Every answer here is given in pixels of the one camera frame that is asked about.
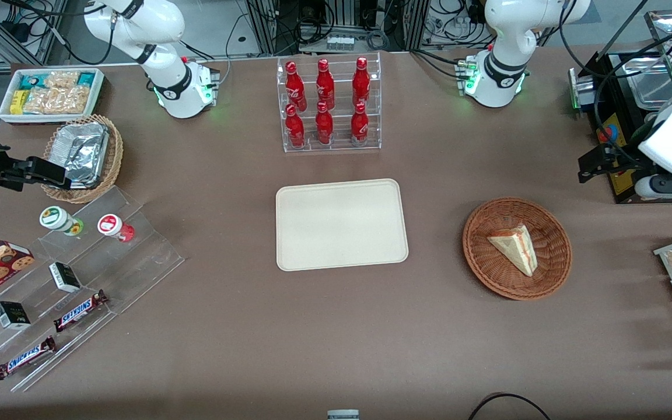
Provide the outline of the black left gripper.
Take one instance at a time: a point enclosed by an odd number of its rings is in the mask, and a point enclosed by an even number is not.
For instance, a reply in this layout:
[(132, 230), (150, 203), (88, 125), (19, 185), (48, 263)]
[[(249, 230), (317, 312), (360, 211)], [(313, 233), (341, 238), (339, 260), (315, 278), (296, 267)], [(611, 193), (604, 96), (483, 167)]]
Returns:
[(646, 169), (646, 163), (639, 157), (630, 155), (632, 147), (619, 145), (595, 146), (578, 158), (579, 183), (586, 183), (603, 174), (623, 173), (627, 170)]

